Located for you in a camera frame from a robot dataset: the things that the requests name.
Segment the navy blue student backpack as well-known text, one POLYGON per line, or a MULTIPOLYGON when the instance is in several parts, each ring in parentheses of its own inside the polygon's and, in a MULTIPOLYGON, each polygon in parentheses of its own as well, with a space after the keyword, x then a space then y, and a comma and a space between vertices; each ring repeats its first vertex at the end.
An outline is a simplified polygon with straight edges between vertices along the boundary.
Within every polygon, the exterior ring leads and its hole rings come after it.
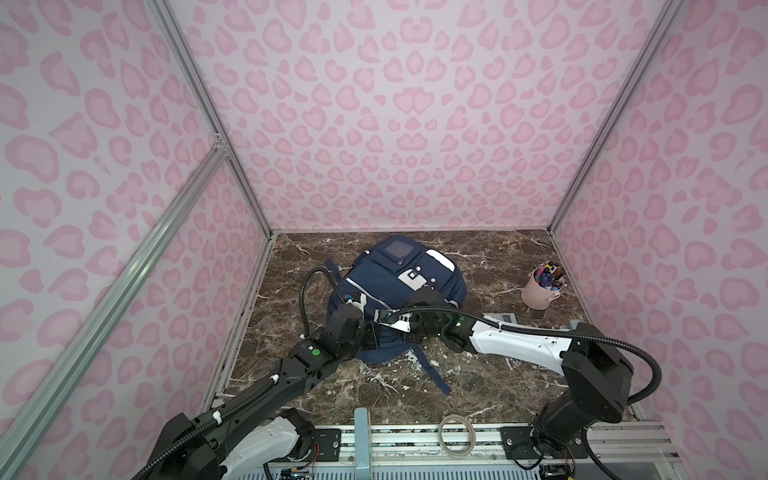
MULTIPOLYGON (((364 250, 350 270, 343 274, 331 260, 324 267, 337 291, 330 295, 327 312, 333 313, 343 301, 364 296, 365 318, 373 321, 378 310, 398 310, 422 287, 431 287, 452 305, 462 305, 468 287, 458 266, 442 252, 404 236, 392 235, 364 250)), ((451 387, 443 380, 423 350, 405 334, 375 325, 368 329, 369 345, 356 357, 368 365, 382 365, 410 351, 443 394, 451 387)))

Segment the light blue calculator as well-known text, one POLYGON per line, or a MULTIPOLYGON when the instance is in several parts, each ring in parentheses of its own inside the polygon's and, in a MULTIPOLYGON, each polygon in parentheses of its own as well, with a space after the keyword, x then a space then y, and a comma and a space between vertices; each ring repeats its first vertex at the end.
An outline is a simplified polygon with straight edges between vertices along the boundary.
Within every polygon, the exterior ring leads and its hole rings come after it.
POLYGON ((503 322, 503 323, 509 323, 509 324, 516 324, 517 319, 514 313, 484 313, 483 317, 496 321, 496 322, 503 322))

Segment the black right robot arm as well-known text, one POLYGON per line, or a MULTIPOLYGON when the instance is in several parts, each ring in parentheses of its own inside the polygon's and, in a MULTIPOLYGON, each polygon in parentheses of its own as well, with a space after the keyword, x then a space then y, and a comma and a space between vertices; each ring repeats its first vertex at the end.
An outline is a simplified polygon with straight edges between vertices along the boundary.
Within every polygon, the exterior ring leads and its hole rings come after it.
POLYGON ((597 422, 619 423, 626 408, 653 394, 662 369, 648 352, 579 323, 571 330, 520 326, 456 308, 424 287, 408 304, 379 310, 377 324, 422 340, 437 338, 462 353, 495 355, 543 367, 562 376, 566 389, 533 420, 523 446, 556 457, 597 422))

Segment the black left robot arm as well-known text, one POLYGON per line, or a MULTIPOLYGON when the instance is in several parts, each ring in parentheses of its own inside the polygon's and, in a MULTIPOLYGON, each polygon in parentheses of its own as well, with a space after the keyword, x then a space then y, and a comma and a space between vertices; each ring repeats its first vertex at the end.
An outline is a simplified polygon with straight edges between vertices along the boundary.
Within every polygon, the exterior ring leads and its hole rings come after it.
POLYGON ((161 430, 138 479, 237 479, 279 461, 307 470, 330 438, 291 402, 309 393, 372 340, 364 318, 370 296, 336 292, 340 304, 325 326, 297 343, 274 372, 190 419, 179 414, 161 430))

